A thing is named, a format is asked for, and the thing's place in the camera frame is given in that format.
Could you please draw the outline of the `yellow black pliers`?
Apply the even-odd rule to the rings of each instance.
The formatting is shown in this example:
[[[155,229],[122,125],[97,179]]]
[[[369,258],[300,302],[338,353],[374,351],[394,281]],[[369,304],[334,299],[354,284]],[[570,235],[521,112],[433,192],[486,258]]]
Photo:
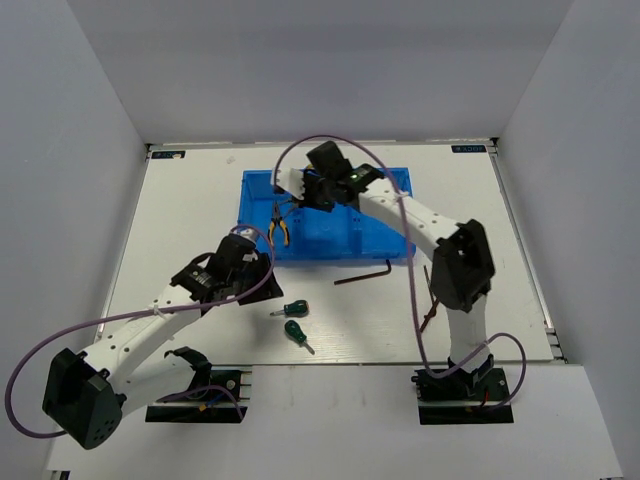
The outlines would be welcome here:
[[[268,240],[272,246],[275,245],[275,233],[278,229],[280,229],[283,233],[283,245],[285,248],[287,248],[290,245],[289,229],[280,211],[279,203],[277,201],[274,201],[272,203],[271,218],[268,228]]]
[[[301,201],[295,197],[290,197],[278,204],[280,217],[286,219],[301,207]]]

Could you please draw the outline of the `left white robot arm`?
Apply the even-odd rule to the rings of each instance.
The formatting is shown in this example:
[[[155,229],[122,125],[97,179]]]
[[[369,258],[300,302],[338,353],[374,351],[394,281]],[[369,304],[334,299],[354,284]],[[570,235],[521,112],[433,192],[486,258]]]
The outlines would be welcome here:
[[[175,274],[145,312],[133,314],[105,339],[52,360],[44,412],[82,448],[103,444],[128,414],[165,397],[199,399],[211,387],[208,359],[168,341],[212,308],[282,296],[273,252],[261,253],[262,234],[238,225],[213,253],[195,257]]]

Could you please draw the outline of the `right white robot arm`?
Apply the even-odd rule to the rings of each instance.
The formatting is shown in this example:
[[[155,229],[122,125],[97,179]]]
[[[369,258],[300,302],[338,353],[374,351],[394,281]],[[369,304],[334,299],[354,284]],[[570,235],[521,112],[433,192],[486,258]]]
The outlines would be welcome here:
[[[494,357],[487,343],[486,303],[495,266],[481,223],[458,222],[405,193],[383,166],[354,167],[338,145],[326,141],[307,153],[314,172],[302,177],[303,199],[323,207],[340,204],[400,233],[431,261],[431,292],[446,308],[449,369],[432,371],[439,387],[472,399],[488,385]]]

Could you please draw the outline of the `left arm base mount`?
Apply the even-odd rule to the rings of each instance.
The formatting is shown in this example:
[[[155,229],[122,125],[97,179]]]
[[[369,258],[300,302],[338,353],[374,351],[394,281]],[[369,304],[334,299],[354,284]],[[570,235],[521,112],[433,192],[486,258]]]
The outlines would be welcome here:
[[[252,385],[252,368],[213,367],[208,388],[188,396],[149,405],[145,422],[151,424],[235,425],[246,415]]]

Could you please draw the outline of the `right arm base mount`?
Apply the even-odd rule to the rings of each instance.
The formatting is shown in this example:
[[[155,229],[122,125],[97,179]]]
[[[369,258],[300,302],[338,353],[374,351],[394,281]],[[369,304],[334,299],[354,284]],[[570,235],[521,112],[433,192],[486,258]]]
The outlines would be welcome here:
[[[452,377],[436,380],[425,370],[415,370],[411,381],[416,388],[419,422],[423,426],[512,424],[510,394],[502,368],[493,368],[474,390]]]

